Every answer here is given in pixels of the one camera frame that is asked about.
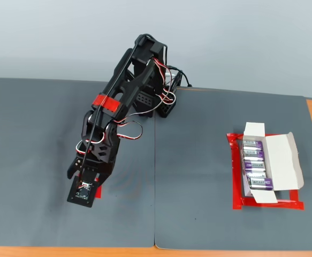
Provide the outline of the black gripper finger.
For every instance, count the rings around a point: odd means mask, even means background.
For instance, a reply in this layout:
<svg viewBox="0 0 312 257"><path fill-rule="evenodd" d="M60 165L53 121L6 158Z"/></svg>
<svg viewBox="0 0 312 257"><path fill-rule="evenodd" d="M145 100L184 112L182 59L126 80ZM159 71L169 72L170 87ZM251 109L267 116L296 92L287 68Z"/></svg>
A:
<svg viewBox="0 0 312 257"><path fill-rule="evenodd" d="M105 174L105 173L99 173L95 179L94 182L96 183L96 190L100 191L101 186L103 183L110 177L110 174Z"/></svg>
<svg viewBox="0 0 312 257"><path fill-rule="evenodd" d="M78 158L76 157L70 164L67 170L67 178L71 179L73 175L79 170Z"/></svg>

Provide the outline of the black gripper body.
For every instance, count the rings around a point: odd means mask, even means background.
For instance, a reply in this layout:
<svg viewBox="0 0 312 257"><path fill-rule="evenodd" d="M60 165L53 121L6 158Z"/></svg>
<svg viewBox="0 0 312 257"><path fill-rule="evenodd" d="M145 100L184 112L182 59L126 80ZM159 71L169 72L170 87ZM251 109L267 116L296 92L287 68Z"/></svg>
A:
<svg viewBox="0 0 312 257"><path fill-rule="evenodd" d="M86 154L86 144L80 141L75 149L81 181L93 183L99 173L112 174L120 144L117 126L108 125L98 143L92 143Z"/></svg>

